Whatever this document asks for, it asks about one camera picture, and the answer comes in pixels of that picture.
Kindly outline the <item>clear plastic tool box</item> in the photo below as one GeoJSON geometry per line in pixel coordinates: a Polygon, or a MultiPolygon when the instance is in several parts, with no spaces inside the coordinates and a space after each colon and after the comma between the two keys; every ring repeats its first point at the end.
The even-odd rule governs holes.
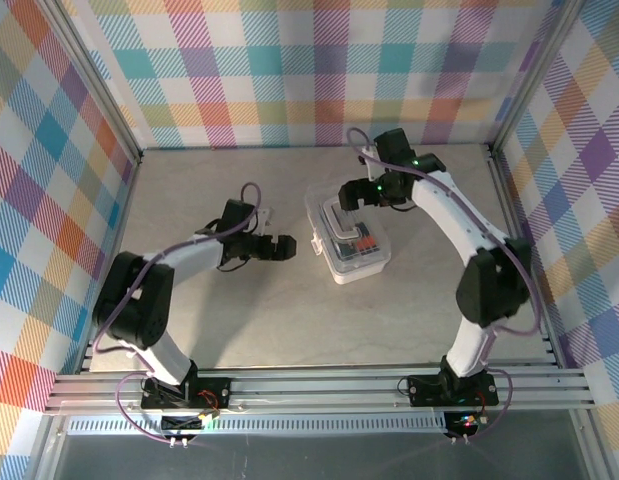
{"type": "Polygon", "coordinates": [[[338,190],[338,182],[310,185],[305,206],[315,254],[325,258],[334,281],[345,285],[380,273],[391,259],[391,244],[373,210],[340,208],[338,190]],[[369,238],[377,249],[369,248],[369,238]],[[358,249],[361,239],[366,241],[364,251],[358,249]]]}

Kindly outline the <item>black left controller box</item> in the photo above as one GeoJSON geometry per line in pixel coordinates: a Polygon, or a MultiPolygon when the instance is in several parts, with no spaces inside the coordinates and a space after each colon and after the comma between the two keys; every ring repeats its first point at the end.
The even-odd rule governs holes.
{"type": "Polygon", "coordinates": [[[194,416],[163,416],[160,420],[160,430],[164,436],[188,435],[202,430],[209,422],[208,414],[194,416]]]}

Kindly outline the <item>black controller box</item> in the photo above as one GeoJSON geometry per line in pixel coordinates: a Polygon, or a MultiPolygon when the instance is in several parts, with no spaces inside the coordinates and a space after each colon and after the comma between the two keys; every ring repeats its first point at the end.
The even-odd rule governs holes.
{"type": "Polygon", "coordinates": [[[160,430],[164,436],[188,435],[202,430],[209,422],[208,414],[194,416],[163,416],[160,420],[160,430]]]}
{"type": "Polygon", "coordinates": [[[485,414],[479,412],[452,411],[444,413],[444,434],[451,439],[464,439],[476,435],[489,424],[485,414]]]}

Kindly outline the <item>black right controller box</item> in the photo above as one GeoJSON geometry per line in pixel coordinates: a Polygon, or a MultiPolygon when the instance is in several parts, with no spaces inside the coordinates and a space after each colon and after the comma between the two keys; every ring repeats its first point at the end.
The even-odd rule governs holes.
{"type": "Polygon", "coordinates": [[[444,434],[451,439],[464,439],[476,435],[489,424],[485,414],[479,412],[452,411],[444,413],[444,434]]]}

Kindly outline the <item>aluminium side rail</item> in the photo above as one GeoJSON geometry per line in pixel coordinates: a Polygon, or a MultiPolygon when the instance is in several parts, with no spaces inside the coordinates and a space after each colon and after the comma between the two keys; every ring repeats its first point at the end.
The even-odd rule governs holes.
{"type": "MultiPolygon", "coordinates": [[[[491,145],[488,146],[487,151],[489,154],[487,163],[489,166],[490,174],[492,176],[495,190],[498,195],[501,209],[503,210],[507,228],[511,234],[516,234],[517,236],[524,236],[527,239],[530,239],[530,236],[524,232],[521,217],[518,215],[515,207],[513,194],[511,193],[511,190],[507,184],[507,179],[504,172],[505,163],[502,159],[503,154],[500,153],[498,150],[495,150],[491,145]]],[[[532,307],[538,307],[541,312],[541,323],[539,327],[539,332],[541,333],[542,338],[544,340],[547,340],[549,343],[549,353],[554,358],[554,364],[558,368],[564,368],[566,366],[565,357],[563,355],[560,343],[556,337],[556,332],[553,328],[549,311],[547,309],[545,299],[542,295],[542,288],[540,286],[538,276],[536,275],[534,268],[531,268],[531,278],[537,295],[537,300],[531,299],[532,307]]]]}
{"type": "MultiPolygon", "coordinates": [[[[136,189],[136,185],[137,185],[137,181],[139,177],[139,170],[141,169],[141,166],[142,166],[142,160],[139,160],[131,170],[128,190],[124,198],[124,201],[121,203],[120,214],[117,219],[116,228],[114,231],[115,236],[113,237],[112,248],[111,248],[110,254],[107,256],[105,263],[103,264],[102,275],[101,275],[101,278],[99,279],[98,288],[96,291],[94,301],[97,301],[100,291],[102,290],[102,287],[104,286],[108,272],[113,264],[113,261],[116,255],[118,254],[118,252],[120,251],[120,247],[122,245],[122,241],[124,238],[126,225],[128,222],[131,204],[133,201],[133,196],[135,193],[135,189],[136,189]]],[[[99,326],[98,326],[98,323],[93,320],[92,311],[89,314],[88,320],[89,322],[86,324],[85,329],[80,337],[79,348],[76,353],[75,361],[72,364],[72,367],[70,369],[71,374],[80,374],[82,372],[83,364],[87,357],[87,351],[93,345],[94,339],[99,332],[99,326]]]]}

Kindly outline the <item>wide aluminium base rail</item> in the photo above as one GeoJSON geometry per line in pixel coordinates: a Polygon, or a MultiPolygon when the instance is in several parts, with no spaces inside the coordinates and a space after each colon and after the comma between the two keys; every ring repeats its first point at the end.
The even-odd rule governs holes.
{"type": "MultiPolygon", "coordinates": [[[[206,377],[231,379],[228,413],[332,414],[408,412],[407,368],[220,369],[206,377]]],[[[513,410],[590,409],[592,392],[582,371],[554,365],[501,365],[493,372],[497,406],[513,410]]],[[[136,414],[141,407],[138,379],[120,372],[61,375],[45,407],[48,414],[109,414],[123,405],[136,414]]]]}

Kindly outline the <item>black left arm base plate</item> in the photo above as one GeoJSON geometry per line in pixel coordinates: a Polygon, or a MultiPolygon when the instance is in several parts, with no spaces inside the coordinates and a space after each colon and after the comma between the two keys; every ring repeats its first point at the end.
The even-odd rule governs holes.
{"type": "Polygon", "coordinates": [[[230,399],[228,377],[185,379],[180,385],[168,385],[153,378],[141,382],[143,409],[224,409],[230,399]]]}

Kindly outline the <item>aluminium frame post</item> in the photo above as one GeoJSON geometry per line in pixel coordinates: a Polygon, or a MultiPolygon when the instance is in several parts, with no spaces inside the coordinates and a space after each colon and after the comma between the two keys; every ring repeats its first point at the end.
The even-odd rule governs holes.
{"type": "Polygon", "coordinates": [[[59,36],[60,44],[67,52],[87,90],[94,97],[103,116],[110,123],[114,135],[135,163],[140,164],[143,158],[143,150],[106,86],[105,80],[66,12],[62,1],[36,0],[36,2],[49,21],[52,30],[59,36]]]}
{"type": "Polygon", "coordinates": [[[585,3],[586,0],[551,0],[530,45],[523,50],[513,84],[496,115],[487,143],[491,153],[501,151],[514,133],[585,3]]]}

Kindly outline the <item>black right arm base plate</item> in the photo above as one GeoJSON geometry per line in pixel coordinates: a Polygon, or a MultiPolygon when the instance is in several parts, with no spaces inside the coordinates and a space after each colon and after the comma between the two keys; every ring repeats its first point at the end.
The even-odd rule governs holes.
{"type": "Polygon", "coordinates": [[[444,372],[438,375],[410,375],[407,377],[407,394],[412,407],[483,407],[499,404],[494,377],[486,372],[460,379],[444,372]]]}

